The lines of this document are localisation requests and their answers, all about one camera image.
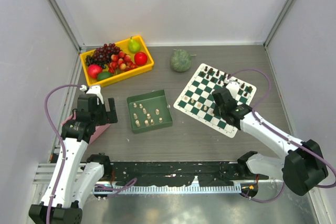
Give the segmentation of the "green white chess board mat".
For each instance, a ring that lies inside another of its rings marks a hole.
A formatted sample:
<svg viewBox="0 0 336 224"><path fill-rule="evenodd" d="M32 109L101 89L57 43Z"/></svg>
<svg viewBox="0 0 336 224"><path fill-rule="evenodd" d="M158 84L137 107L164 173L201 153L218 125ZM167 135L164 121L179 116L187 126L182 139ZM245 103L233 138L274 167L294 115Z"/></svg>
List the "green white chess board mat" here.
<svg viewBox="0 0 336 224"><path fill-rule="evenodd" d="M224 80L226 78L237 81L240 84L240 90L235 99L237 104L250 105L257 91L255 85L233 76L229 77L227 72L202 63L195 71L180 96L176 99L174 107L210 128L232 138L236 135L238 129L227 124L220 116L216 116L215 114L210 115L209 113L215 108L212 92L224 87ZM198 103L202 104L201 108L197 107Z"/></svg>

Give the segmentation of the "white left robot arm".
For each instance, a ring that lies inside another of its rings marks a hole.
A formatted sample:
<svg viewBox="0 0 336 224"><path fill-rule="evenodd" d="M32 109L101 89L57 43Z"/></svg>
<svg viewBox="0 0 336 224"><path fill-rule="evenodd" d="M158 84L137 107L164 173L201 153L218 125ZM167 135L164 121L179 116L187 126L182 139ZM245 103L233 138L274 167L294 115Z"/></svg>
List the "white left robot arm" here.
<svg viewBox="0 0 336 224"><path fill-rule="evenodd" d="M76 116L62 128L62 147L48 188L39 204L32 204L28 215L34 223L81 223L82 209L99 180L112 176L110 158L92 154L81 175L79 164L96 127L117 123L114 98L108 99L107 111L102 98L82 94Z"/></svg>

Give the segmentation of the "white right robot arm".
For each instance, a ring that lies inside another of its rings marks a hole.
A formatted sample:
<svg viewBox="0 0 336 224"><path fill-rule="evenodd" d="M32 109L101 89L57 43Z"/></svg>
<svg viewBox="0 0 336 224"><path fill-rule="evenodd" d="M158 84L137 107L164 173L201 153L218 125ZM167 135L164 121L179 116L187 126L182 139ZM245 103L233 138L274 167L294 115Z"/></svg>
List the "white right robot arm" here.
<svg viewBox="0 0 336 224"><path fill-rule="evenodd" d="M268 146L277 158L253 154L238 165L240 177L255 174L281 179L296 195L303 196L328 177L328 169L319 144L286 134L263 119L252 107L238 104L231 90L222 87L212 92L215 114Z"/></svg>

